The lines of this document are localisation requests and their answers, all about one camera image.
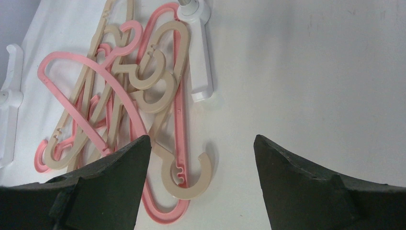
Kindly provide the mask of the beige hanger large hook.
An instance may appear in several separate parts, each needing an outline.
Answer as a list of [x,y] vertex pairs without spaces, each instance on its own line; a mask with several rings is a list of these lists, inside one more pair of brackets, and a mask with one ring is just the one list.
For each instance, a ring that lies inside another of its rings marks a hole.
[[[174,42],[178,44],[178,48],[174,49],[174,55],[176,55],[176,58],[174,61],[173,72],[171,72],[176,80],[177,92],[179,81],[183,79],[183,74],[187,65],[187,57],[190,44],[190,33],[186,25],[181,22],[171,21],[160,26],[152,35],[146,52],[156,50],[162,36],[169,31],[175,31],[180,36],[178,39],[174,39]],[[148,66],[147,72],[145,73],[146,78],[153,73],[155,65],[156,61],[154,59],[151,59],[150,66]],[[174,98],[163,111],[155,114],[156,117],[154,123],[151,126],[148,134],[153,140],[153,152],[157,154],[162,160],[161,179],[164,187],[173,197],[181,200],[190,200],[200,196],[210,185],[212,179],[212,164],[206,153],[200,154],[198,156],[198,160],[201,166],[201,174],[198,181],[192,186],[188,186],[186,188],[180,187],[179,184],[182,182],[182,180],[177,177],[177,174],[180,172],[180,170],[177,169],[175,166],[176,151],[175,153],[172,153],[171,151],[167,150],[165,147],[154,141],[158,137],[159,132],[162,130],[163,124],[166,122],[171,108],[174,109],[173,112],[175,114],[176,109],[174,108]]]

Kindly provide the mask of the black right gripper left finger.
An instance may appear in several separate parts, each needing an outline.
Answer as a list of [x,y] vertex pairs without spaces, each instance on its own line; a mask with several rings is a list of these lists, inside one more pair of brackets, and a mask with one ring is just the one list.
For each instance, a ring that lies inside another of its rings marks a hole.
[[134,229],[150,153],[150,137],[143,135],[45,183],[1,187],[1,229]]

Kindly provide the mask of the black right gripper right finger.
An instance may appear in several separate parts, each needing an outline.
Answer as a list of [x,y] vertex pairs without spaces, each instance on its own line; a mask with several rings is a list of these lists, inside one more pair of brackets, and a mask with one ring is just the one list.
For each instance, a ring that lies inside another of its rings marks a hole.
[[273,230],[405,229],[404,187],[338,173],[263,135],[253,148]]

